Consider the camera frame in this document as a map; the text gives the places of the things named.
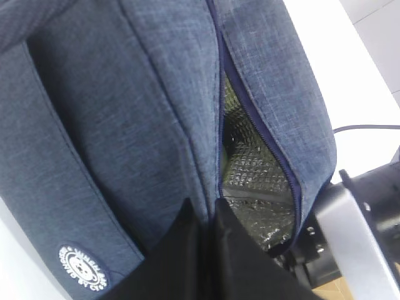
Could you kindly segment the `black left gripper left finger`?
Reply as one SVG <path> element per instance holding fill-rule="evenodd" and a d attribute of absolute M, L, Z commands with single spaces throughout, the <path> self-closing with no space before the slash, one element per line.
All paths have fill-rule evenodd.
<path fill-rule="evenodd" d="M 145 260 L 101 299 L 202 299 L 202 228 L 185 199 L 161 241 Z"/>

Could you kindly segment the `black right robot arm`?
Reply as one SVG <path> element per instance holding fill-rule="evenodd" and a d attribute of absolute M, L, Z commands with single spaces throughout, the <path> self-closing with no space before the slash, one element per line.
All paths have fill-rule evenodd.
<path fill-rule="evenodd" d="M 278 262 L 308 288 L 399 284 L 399 161 L 356 177 L 340 171 Z"/>

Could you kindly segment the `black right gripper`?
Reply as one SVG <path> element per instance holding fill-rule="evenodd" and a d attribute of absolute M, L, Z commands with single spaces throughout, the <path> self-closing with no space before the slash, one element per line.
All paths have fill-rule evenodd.
<path fill-rule="evenodd" d="M 271 257 L 303 286 L 322 286 L 341 277 L 317 221 L 318 208 L 317 199 L 294 242 L 287 241 L 271 249 Z"/>

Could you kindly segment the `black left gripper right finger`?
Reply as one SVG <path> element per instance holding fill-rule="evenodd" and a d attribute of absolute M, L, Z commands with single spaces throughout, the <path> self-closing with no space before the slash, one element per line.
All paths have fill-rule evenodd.
<path fill-rule="evenodd" d="M 211 233 L 211 299 L 320 298 L 260 249 L 224 199 Z"/>

